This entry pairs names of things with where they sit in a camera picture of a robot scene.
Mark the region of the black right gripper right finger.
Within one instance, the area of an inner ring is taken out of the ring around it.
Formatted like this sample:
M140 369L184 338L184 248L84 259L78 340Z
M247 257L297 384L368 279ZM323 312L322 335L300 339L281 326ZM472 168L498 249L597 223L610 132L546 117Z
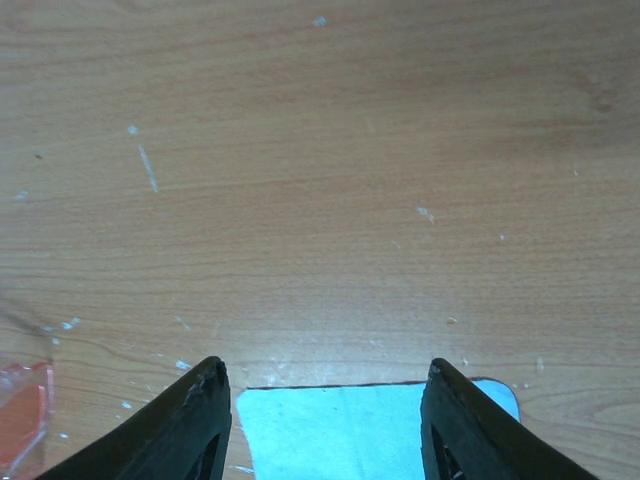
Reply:
M443 358L432 360L421 401L427 479L593 479L522 426Z

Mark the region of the pink transparent sunglasses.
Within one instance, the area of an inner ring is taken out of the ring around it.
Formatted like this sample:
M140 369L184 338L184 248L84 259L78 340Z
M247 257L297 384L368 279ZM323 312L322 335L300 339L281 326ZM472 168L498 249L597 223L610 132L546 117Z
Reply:
M1 356L1 478L35 479L53 410L53 369Z

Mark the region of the light blue cleaning cloth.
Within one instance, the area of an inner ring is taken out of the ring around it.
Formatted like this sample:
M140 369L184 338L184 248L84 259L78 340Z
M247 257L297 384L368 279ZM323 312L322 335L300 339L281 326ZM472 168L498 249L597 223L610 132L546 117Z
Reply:
M422 479L422 383L248 389L235 401L257 479Z

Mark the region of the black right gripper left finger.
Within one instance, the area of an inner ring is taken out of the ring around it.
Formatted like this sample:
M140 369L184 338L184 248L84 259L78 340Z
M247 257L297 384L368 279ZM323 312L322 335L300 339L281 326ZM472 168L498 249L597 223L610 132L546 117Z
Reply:
M231 426L226 366L209 356L120 426L39 478L221 479Z

